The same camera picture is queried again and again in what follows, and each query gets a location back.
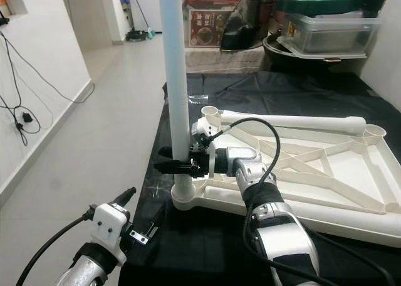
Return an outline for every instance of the white wall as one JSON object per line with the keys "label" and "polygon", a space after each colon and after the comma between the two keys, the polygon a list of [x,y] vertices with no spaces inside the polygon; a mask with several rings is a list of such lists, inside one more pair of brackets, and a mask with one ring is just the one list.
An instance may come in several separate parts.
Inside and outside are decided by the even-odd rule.
{"label": "white wall", "polygon": [[103,0],[106,10],[107,23],[112,41],[117,42],[125,39],[125,35],[131,27],[128,23],[127,14],[121,6],[121,0]]}
{"label": "white wall", "polygon": [[[159,0],[138,0],[149,26],[155,31],[162,30]],[[133,23],[137,30],[147,30],[136,0],[130,0]]]}
{"label": "white wall", "polygon": [[400,1],[386,0],[376,43],[362,67],[360,77],[380,96],[401,111]]}
{"label": "white wall", "polygon": [[102,0],[64,0],[81,51],[91,51],[112,45]]}
{"label": "white wall", "polygon": [[[23,2],[27,13],[11,18],[8,25],[0,26],[0,30],[45,78],[67,97],[75,98],[90,82],[90,77],[63,0],[23,0]],[[48,104],[56,122],[69,107],[70,102],[62,99],[43,83],[15,53],[11,53],[11,57],[19,75]],[[23,105],[36,114],[43,130],[39,134],[27,135],[29,142],[25,147],[10,114],[7,110],[0,109],[0,193],[51,128],[49,126],[51,115],[44,105],[20,81],[19,87]],[[0,39],[0,94],[10,106],[15,105],[16,91],[2,39]],[[34,129],[36,126],[35,123],[30,123],[25,128]]]}

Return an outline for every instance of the white plastic frame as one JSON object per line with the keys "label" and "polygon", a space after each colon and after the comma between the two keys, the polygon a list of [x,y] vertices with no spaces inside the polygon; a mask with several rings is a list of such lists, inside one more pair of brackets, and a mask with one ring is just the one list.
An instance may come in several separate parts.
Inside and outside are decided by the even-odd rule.
{"label": "white plastic frame", "polygon": [[[220,112],[202,110],[213,131]],[[294,212],[317,231],[401,247],[401,166],[384,141],[386,131],[367,125],[363,134],[277,127],[281,153],[273,172]],[[268,164],[276,144],[262,124],[246,122],[218,137],[216,148],[252,147]],[[179,209],[194,206],[245,214],[236,180],[223,174],[194,179],[195,196]]]}

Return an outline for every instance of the black plastic sheet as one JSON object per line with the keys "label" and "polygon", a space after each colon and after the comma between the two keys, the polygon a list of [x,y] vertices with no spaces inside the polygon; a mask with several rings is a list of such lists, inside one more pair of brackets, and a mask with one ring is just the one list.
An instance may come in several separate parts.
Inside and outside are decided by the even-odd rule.
{"label": "black plastic sheet", "polygon": [[[401,114],[382,98],[370,95],[370,88],[353,74],[312,77],[258,72],[250,75],[193,74],[187,79],[190,96],[207,96],[208,105],[218,109],[272,115],[365,117],[369,124],[377,124],[387,131],[385,140],[398,161],[401,160]],[[201,116],[203,106],[203,103],[189,104],[191,124]],[[252,259],[243,248],[242,216],[204,208],[178,211],[171,206],[172,176],[161,175],[153,169],[153,164],[166,160],[158,156],[157,151],[170,145],[166,104],[134,218],[137,231],[145,232],[152,221],[160,228],[147,246],[134,245],[122,268],[119,285],[133,285],[133,281],[184,284],[195,280],[211,284],[251,280],[272,285],[269,268]],[[331,238],[376,261],[401,285],[400,249]],[[315,245],[320,256],[321,276],[340,285],[384,285],[377,272],[353,257],[320,240],[315,240]]]}

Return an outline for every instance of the plastic container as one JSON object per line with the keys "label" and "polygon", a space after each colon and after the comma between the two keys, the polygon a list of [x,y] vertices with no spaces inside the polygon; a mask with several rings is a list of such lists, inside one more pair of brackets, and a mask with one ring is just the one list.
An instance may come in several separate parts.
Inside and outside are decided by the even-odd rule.
{"label": "plastic container", "polygon": [[371,18],[310,18],[286,14],[282,44],[302,54],[363,54],[380,24]]}
{"label": "plastic container", "polygon": [[226,21],[239,0],[182,0],[186,47],[220,47]]}
{"label": "plastic container", "polygon": [[10,10],[7,6],[7,1],[6,0],[0,0],[0,11],[5,17],[8,17],[11,15]]}

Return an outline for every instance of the clear plastic box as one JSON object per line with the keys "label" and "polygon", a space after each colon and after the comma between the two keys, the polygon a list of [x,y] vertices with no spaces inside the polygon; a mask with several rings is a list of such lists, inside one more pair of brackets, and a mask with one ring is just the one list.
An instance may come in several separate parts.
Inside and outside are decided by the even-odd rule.
{"label": "clear plastic box", "polygon": [[286,14],[283,43],[304,54],[363,54],[380,25],[377,18],[310,18]]}

